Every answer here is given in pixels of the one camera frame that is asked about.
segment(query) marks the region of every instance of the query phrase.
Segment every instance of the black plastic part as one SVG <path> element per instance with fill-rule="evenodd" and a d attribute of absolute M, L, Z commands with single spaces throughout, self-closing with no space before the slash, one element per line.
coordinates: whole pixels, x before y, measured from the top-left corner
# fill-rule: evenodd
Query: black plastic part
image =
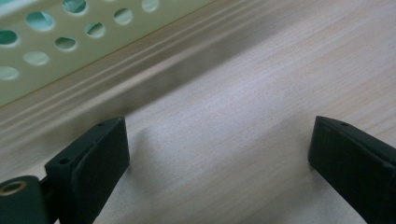
<path fill-rule="evenodd" d="M 37 177 L 26 175 L 0 184 L 0 223 L 50 223 Z"/>
<path fill-rule="evenodd" d="M 51 187 L 46 177 L 40 181 L 40 186 L 47 207 L 49 223 L 54 223 L 58 220 L 61 212 L 59 211 L 59 200 L 55 196 L 55 189 Z"/>
<path fill-rule="evenodd" d="M 124 118 L 96 125 L 50 160 L 45 168 L 61 223 L 93 223 L 128 165 Z"/>
<path fill-rule="evenodd" d="M 317 117 L 308 160 L 368 223 L 396 223 L 396 149 Z"/>

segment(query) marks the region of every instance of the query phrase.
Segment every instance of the wood grain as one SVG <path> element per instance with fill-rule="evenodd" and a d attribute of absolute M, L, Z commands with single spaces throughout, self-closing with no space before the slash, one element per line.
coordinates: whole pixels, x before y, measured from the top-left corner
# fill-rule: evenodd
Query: wood grain
<path fill-rule="evenodd" d="M 95 223 L 364 223 L 307 162 L 316 115 L 396 146 L 396 2 L 218 0 L 0 108 L 0 181 L 125 115 Z"/>

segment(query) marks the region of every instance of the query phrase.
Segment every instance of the light green basket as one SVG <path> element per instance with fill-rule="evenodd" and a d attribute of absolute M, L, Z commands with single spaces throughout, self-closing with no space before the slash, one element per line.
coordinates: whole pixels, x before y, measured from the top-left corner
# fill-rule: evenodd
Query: light green basket
<path fill-rule="evenodd" d="M 0 0 L 0 106 L 214 0 Z"/>

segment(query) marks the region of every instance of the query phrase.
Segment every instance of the screw hole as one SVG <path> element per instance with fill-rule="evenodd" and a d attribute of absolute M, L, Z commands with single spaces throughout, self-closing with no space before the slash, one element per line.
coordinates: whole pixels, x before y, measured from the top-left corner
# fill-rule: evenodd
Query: screw hole
<path fill-rule="evenodd" d="M 65 164 L 67 164 L 67 163 L 69 163 L 70 162 L 70 160 L 69 159 L 67 159 L 67 158 L 64 158 L 64 159 L 62 159 L 61 161 L 59 161 L 59 164 L 61 164 L 61 165 L 65 165 Z"/>
<path fill-rule="evenodd" d="M 0 196 L 8 196 L 23 190 L 26 187 L 25 181 L 15 181 L 0 188 Z"/>

